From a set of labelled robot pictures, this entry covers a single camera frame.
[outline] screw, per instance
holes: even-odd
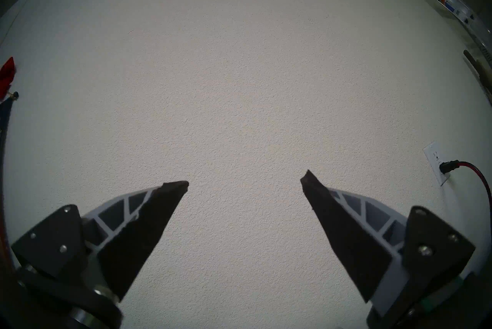
[[[458,243],[460,241],[460,238],[458,238],[458,235],[456,235],[455,233],[450,233],[448,235],[448,239],[450,241],[453,241],[454,243]]]
[[[426,245],[419,246],[418,251],[422,256],[431,256],[433,254],[432,249]]]

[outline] black cable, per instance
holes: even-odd
[[[485,186],[485,190],[487,191],[487,196],[489,197],[489,207],[490,207],[490,237],[492,238],[492,195],[490,194],[490,187],[489,184],[487,183],[487,180],[485,179],[484,175],[480,170],[478,170],[478,167],[476,167],[474,164],[470,164],[469,162],[465,161],[449,161],[449,162],[443,162],[441,165],[439,165],[439,170],[442,172],[442,174],[449,173],[450,171],[459,168],[460,166],[466,166],[467,168],[470,168],[476,174],[480,177],[482,180],[482,183]]]

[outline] red cloth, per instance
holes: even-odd
[[[15,64],[14,58],[10,57],[9,60],[0,69],[0,99],[3,99],[10,88],[10,83],[14,80]]]

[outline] red cable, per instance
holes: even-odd
[[[469,162],[458,162],[457,163],[458,166],[466,166],[467,168],[470,168],[471,170],[473,170],[474,172],[477,173],[477,175],[480,177],[480,179],[482,180],[484,186],[485,186],[485,189],[487,190],[487,195],[489,197],[489,204],[490,204],[490,208],[492,209],[492,195],[490,194],[490,187],[489,187],[489,184],[487,183],[487,181],[485,180],[485,177],[484,175],[482,174],[482,172],[480,170],[478,170],[478,167],[476,167],[474,164],[470,164]]]

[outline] electrical outlet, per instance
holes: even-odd
[[[432,141],[424,148],[424,153],[430,163],[430,166],[432,167],[432,170],[434,170],[434,174],[439,182],[439,185],[442,186],[444,182],[449,179],[449,173],[442,174],[439,170],[439,165],[445,162],[439,144],[436,141]]]

